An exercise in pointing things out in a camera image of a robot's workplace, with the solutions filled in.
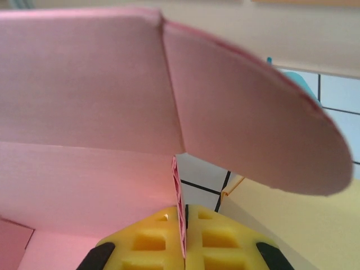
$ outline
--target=pink paper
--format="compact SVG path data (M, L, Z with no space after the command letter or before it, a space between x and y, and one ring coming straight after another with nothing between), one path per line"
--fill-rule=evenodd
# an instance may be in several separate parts
M179 229L180 229L180 238L181 238L181 249L184 258L186 257L186 220L185 220L185 206L184 200L182 196L181 189L181 180L179 178L178 165L176 161L176 157L173 157L173 179L175 183L175 191L177 198L177 208L178 208L178 219L179 219Z

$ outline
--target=pink panel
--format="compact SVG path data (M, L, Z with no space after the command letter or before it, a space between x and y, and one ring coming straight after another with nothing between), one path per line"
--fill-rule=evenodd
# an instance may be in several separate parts
M183 151L157 11L2 12L0 36L0 141Z
M349 150L301 89L242 49L177 24L164 40L187 152L274 188L327 195Z
M33 230L0 219L0 269L17 270Z
M105 237L176 205L172 157L0 143L0 213L37 230Z
M36 230L18 270L75 270L99 240Z

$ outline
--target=curved cardboard edge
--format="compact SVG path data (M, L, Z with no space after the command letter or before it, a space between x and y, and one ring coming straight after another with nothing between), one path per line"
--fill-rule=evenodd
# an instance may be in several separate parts
M164 44L187 152L284 191L350 182L348 147L294 82L245 50L167 21Z

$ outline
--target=yellow wall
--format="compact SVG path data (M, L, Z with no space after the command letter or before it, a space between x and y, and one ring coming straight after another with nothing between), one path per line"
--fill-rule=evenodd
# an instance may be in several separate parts
M360 181L339 194L317 197L245 179L224 197L220 211L291 247L299 254L287 251L291 262L303 257L318 269L360 269Z

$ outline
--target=white tile wall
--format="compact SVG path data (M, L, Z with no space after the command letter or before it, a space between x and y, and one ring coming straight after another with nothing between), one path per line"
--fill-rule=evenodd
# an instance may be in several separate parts
M182 184L183 199L185 204L198 204L214 210L218 202L219 195L208 191Z
M355 179L360 180L360 165L354 164L354 176Z
M282 72L295 72L299 74L305 82L310 87L311 91L314 93L316 98L318 98L318 84L319 84L319 75L316 73L304 72L304 71L297 71L297 70L289 70L289 69L280 69Z
M360 80L321 75L321 104L360 113Z
M221 191L227 170L189 154L177 155L180 179Z
M353 160L360 162L360 115L327 110L348 141Z

